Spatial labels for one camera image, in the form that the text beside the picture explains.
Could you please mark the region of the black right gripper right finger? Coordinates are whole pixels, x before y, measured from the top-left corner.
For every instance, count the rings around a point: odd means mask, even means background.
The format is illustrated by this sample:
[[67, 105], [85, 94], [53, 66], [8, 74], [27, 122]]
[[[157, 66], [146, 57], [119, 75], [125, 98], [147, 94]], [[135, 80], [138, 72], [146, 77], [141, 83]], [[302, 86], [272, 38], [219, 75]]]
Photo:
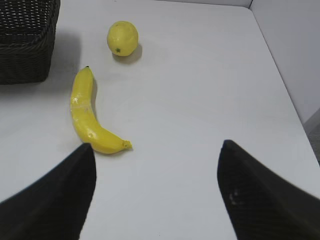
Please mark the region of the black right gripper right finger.
[[239, 240], [318, 240], [320, 200], [264, 166], [237, 143], [223, 142], [218, 187]]

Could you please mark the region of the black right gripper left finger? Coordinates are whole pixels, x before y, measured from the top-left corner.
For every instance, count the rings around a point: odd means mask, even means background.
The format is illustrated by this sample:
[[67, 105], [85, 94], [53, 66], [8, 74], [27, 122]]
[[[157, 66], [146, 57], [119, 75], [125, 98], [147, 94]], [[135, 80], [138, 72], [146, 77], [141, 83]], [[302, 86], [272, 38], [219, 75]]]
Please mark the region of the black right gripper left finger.
[[96, 181], [94, 151], [84, 143], [40, 179], [0, 203], [0, 238], [78, 240]]

